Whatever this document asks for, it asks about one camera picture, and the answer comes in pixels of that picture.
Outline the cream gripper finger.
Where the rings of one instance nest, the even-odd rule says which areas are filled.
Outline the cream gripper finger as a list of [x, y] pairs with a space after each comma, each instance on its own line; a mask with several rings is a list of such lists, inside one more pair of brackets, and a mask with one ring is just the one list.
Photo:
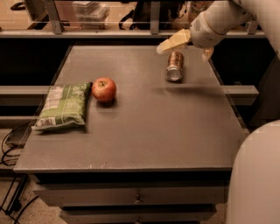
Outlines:
[[163, 54], [173, 49], [185, 47], [191, 40], [189, 29], [181, 29], [157, 46], [157, 53]]
[[203, 61], [204, 61], [204, 62], [209, 61], [209, 60], [211, 59], [213, 53], [214, 53], [214, 48], [213, 48], [213, 47], [204, 49], [204, 50], [203, 50], [203, 53], [202, 53], [202, 59], [203, 59]]

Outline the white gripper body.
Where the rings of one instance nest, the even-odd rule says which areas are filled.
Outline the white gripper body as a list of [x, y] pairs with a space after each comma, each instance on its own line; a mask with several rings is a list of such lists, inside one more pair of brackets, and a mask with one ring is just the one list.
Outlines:
[[203, 11], [190, 25], [191, 41], [198, 48], [211, 48], [219, 44], [227, 33], [225, 17], [220, 13]]

